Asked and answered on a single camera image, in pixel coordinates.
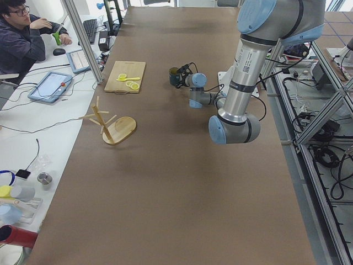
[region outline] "wooden stand base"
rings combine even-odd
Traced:
[[[121,117],[108,127],[111,139],[108,139],[106,133],[103,133],[103,140],[108,145],[117,145],[124,141],[136,129],[136,121],[131,117]]]

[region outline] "keyboard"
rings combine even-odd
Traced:
[[[91,44],[94,43],[95,35],[97,33],[97,19],[85,20],[82,23],[82,25],[83,25],[84,30],[87,33],[87,37],[88,37],[89,43],[91,43]]]

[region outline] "glasses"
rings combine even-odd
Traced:
[[[28,6],[24,6],[24,8],[22,9],[18,9],[16,11],[10,11],[9,13],[16,13],[19,17],[23,17],[24,13],[29,14],[29,7]]]

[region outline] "wooden mug tree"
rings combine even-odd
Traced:
[[[100,134],[103,135],[103,140],[108,145],[117,145],[136,130],[136,121],[128,116],[121,117],[108,126],[108,124],[116,118],[116,115],[111,117],[108,121],[104,121],[102,114],[109,114],[109,112],[99,110],[99,96],[97,96],[96,104],[93,104],[91,108],[94,113],[80,117],[80,119],[89,118],[90,121],[99,125],[101,127]]]

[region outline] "red cylinder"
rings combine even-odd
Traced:
[[[13,225],[0,228],[0,243],[33,248],[37,237],[38,233]]]

